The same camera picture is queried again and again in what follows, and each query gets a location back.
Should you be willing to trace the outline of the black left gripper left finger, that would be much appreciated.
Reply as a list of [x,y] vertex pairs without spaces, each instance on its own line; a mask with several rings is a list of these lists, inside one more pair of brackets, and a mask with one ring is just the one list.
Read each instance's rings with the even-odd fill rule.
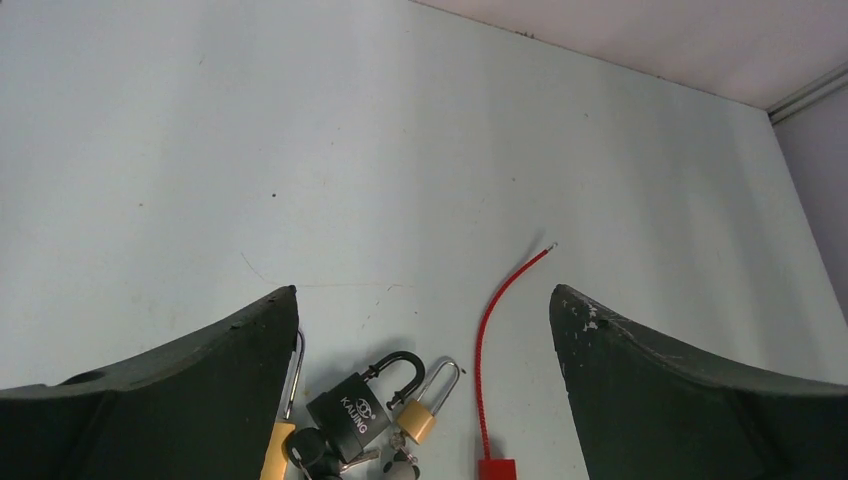
[[296,290],[56,385],[1,393],[5,479],[256,479],[299,327]]

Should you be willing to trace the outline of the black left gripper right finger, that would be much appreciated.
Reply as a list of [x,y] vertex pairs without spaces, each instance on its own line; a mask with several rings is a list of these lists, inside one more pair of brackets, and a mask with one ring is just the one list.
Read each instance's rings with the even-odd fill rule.
[[847,389],[752,367],[560,284],[549,320],[592,479],[843,479]]

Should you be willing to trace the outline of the black Kaijing padlock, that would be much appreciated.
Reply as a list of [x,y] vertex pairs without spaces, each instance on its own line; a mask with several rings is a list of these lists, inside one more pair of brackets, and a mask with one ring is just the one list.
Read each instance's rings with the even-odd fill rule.
[[[409,363],[415,374],[390,400],[381,403],[368,382],[396,362]],[[391,425],[388,413],[405,403],[423,384],[425,373],[424,363],[418,355],[395,351],[319,394],[307,404],[307,411],[333,454],[348,464]]]

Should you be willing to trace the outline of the large brass padlock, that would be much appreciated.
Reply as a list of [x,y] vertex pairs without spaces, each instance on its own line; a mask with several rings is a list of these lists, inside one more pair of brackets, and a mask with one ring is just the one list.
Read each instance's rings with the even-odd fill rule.
[[285,478],[289,463],[285,450],[285,441],[296,429],[295,424],[290,420],[290,416],[297,396],[297,387],[304,362],[305,349],[305,335],[301,329],[298,329],[295,352],[289,365],[290,370],[287,373],[280,405],[271,431],[264,464],[259,477],[260,480],[282,480]]

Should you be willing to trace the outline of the small padlock keys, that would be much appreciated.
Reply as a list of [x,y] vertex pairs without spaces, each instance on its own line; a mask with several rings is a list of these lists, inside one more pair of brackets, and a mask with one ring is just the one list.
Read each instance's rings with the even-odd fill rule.
[[406,436],[398,431],[390,437],[394,453],[383,466],[383,480],[418,480],[421,472],[417,458],[406,446]]

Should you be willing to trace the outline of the small brass padlock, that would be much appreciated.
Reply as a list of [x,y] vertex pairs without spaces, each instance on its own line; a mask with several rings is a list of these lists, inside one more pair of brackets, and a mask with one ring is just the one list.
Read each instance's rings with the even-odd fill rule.
[[453,358],[443,357],[434,366],[417,394],[396,418],[400,433],[421,445],[437,423],[437,416],[462,378],[464,370]]

